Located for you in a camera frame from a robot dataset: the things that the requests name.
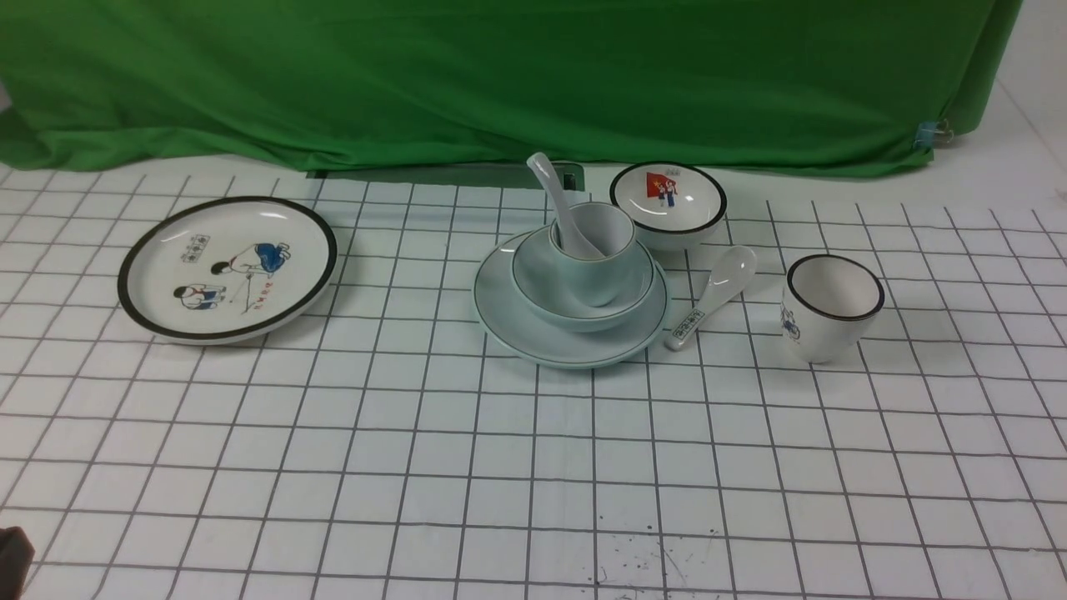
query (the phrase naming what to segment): bowl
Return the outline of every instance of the bowl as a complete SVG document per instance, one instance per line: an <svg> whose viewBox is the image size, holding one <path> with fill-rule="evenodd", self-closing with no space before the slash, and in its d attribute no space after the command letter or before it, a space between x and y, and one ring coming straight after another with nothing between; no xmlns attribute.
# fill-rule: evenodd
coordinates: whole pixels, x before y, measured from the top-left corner
<svg viewBox="0 0 1067 600"><path fill-rule="evenodd" d="M727 212L727 194L711 175L676 162L643 162L611 181L611 204L637 225L637 239L653 250L694 248L715 233Z"/></svg>
<svg viewBox="0 0 1067 600"><path fill-rule="evenodd" d="M632 283L603 306L589 306L571 294L553 260L552 225L526 236L511 258L511 280L530 312L541 320L579 333L605 331L624 323L649 298L655 267L648 249L638 243L633 267L626 269Z"/></svg>

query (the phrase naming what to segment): red flag illustration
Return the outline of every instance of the red flag illustration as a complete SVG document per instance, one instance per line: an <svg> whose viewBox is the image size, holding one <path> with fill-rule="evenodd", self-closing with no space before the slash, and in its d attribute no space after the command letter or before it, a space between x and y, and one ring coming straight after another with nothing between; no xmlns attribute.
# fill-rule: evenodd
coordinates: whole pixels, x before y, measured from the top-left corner
<svg viewBox="0 0 1067 600"><path fill-rule="evenodd" d="M663 198L667 191L667 184L678 187L678 181L658 173L646 173L644 183L649 198Z"/></svg>

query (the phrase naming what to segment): green cloth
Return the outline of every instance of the green cloth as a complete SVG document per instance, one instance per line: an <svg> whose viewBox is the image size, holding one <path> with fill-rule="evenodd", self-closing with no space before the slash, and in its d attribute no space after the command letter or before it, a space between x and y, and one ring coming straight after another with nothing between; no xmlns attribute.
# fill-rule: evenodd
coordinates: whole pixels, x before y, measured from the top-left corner
<svg viewBox="0 0 1067 600"><path fill-rule="evenodd" d="M1021 0L9 0L0 161L876 176L974 129Z"/></svg>

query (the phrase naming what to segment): metal clip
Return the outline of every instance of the metal clip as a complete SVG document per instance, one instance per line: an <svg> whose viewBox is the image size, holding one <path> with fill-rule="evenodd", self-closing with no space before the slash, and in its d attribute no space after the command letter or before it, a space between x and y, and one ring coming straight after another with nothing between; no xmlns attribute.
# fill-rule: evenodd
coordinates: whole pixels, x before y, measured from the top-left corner
<svg viewBox="0 0 1067 600"><path fill-rule="evenodd" d="M949 120L941 122L926 121L919 124L915 131L915 142L912 147L933 148L936 146L946 146L956 138L956 132L949 124Z"/></svg>

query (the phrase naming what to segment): ceramic spoon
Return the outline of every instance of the ceramic spoon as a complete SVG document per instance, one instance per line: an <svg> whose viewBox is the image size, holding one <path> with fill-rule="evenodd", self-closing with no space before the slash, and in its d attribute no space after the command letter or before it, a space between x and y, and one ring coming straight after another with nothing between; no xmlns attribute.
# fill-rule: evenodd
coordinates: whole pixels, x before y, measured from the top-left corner
<svg viewBox="0 0 1067 600"><path fill-rule="evenodd" d="M752 252L751 248L734 246L727 250L726 254L712 266L712 275L707 278L707 287L704 288L700 302L697 302L692 311L664 340L664 346L675 352L684 348L700 323L731 298L740 294L754 274L755 252Z"/></svg>
<svg viewBox="0 0 1067 600"><path fill-rule="evenodd" d="M574 217L571 215L571 205L563 196L563 186L559 183L559 177L556 176L556 170L552 168L548 157L539 152L526 159L526 167L529 167L530 171L537 175L541 187L548 193L548 198L552 199L552 203L556 207L556 219L559 224L559 236L562 238L560 241L563 250L575 258L587 260L603 258L604 253L596 250L596 247L590 243L586 236L578 231L578 224L574 222Z"/></svg>

